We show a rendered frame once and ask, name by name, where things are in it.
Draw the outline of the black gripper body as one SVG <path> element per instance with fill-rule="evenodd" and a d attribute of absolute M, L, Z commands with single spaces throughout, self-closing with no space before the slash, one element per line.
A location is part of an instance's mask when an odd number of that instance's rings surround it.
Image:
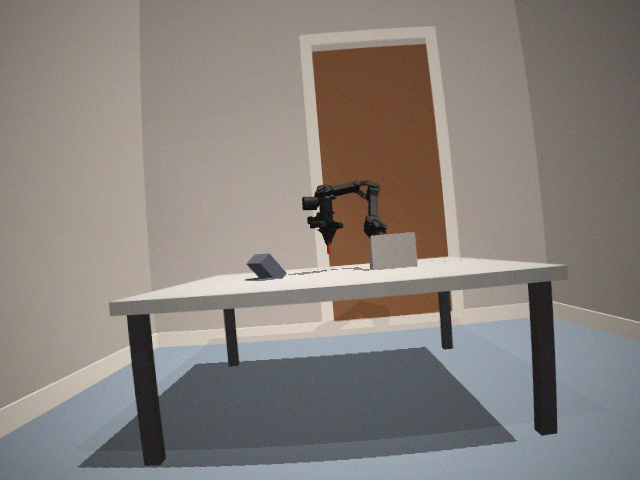
<path fill-rule="evenodd" d="M 320 221 L 311 222 L 310 229 L 319 228 L 319 227 L 320 227 L 319 229 L 343 228 L 342 222 L 333 221 L 333 214 L 335 214 L 335 212 L 332 209 L 321 209 L 320 212 L 318 212 L 318 215 L 320 215 Z"/>

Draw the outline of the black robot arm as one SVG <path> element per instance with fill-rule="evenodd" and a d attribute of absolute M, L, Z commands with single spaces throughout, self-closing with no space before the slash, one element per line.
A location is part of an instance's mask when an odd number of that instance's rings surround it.
<path fill-rule="evenodd" d="M 368 185 L 367 193 L 364 193 L 360 186 Z M 314 197 L 302 197 L 303 210 L 332 209 L 332 200 L 335 196 L 358 193 L 362 198 L 369 201 L 369 211 L 364 223 L 365 234 L 369 238 L 374 235 L 386 235 L 387 224 L 382 222 L 378 216 L 378 195 L 380 184 L 374 181 L 354 180 L 344 184 L 330 186 L 328 184 L 319 185 L 315 191 Z"/>

